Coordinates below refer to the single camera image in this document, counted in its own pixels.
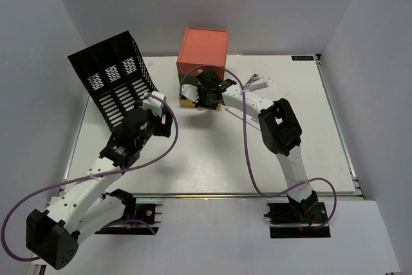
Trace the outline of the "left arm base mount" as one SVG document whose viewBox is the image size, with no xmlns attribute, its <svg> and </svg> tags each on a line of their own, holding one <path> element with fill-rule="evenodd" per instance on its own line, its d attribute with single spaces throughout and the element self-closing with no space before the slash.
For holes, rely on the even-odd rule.
<svg viewBox="0 0 412 275">
<path fill-rule="evenodd" d="M 155 235 L 162 221 L 163 203 L 139 200 L 122 189 L 103 194 L 102 199 L 116 198 L 123 207 L 122 216 L 107 224 L 95 234 L 105 235 Z"/>
</svg>

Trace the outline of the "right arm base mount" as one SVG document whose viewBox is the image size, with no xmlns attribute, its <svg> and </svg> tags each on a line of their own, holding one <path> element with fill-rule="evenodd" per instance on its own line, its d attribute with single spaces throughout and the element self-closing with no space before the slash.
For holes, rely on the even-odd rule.
<svg viewBox="0 0 412 275">
<path fill-rule="evenodd" d="M 268 220 L 271 239 L 330 238 L 326 207 L 319 202 L 309 213 L 301 217 L 289 203 L 269 203 L 264 217 Z"/>
</svg>

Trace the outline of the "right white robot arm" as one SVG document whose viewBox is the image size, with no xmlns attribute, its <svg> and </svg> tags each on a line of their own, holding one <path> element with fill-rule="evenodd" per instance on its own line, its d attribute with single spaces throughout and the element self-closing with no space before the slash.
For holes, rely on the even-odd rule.
<svg viewBox="0 0 412 275">
<path fill-rule="evenodd" d="M 289 101 L 243 91 L 237 82 L 218 77 L 211 67 L 199 69 L 197 79 L 197 106 L 216 109 L 221 104 L 258 121 L 263 143 L 277 157 L 291 188 L 287 192 L 291 216 L 297 222 L 307 222 L 314 215 L 318 198 L 308 183 L 301 158 L 302 129 Z"/>
</svg>

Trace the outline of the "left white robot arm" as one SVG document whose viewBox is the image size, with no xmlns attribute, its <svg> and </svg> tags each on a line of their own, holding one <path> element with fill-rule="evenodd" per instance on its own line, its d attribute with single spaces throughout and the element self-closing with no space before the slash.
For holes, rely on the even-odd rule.
<svg viewBox="0 0 412 275">
<path fill-rule="evenodd" d="M 26 247 L 56 270 L 74 258 L 79 245 L 111 223 L 135 219 L 136 199 L 122 189 L 109 192 L 140 157 L 153 136 L 170 137 L 175 117 L 166 107 L 127 112 L 87 175 L 45 210 L 26 219 Z"/>
</svg>

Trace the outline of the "green drawer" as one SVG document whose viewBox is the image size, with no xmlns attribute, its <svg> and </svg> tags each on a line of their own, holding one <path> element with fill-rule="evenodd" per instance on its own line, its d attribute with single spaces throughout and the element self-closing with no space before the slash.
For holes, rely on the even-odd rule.
<svg viewBox="0 0 412 275">
<path fill-rule="evenodd" d="M 199 80 L 197 78 L 197 76 L 195 75 L 188 75 L 187 77 L 184 74 L 179 74 L 178 75 L 178 80 L 179 83 L 184 85 L 184 84 L 190 84 L 193 86 L 198 86 L 199 85 Z"/>
</svg>

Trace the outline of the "white booklet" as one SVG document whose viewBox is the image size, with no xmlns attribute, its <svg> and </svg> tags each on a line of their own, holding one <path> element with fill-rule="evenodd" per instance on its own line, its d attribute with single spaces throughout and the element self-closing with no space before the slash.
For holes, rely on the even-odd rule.
<svg viewBox="0 0 412 275">
<path fill-rule="evenodd" d="M 253 74 L 244 85 L 244 91 L 240 86 L 233 85 L 223 94 L 225 110 L 231 115 L 246 120 L 246 123 L 260 129 L 258 115 L 262 109 L 273 105 L 273 101 L 255 94 L 257 90 L 269 87 L 270 79 L 264 75 Z"/>
</svg>

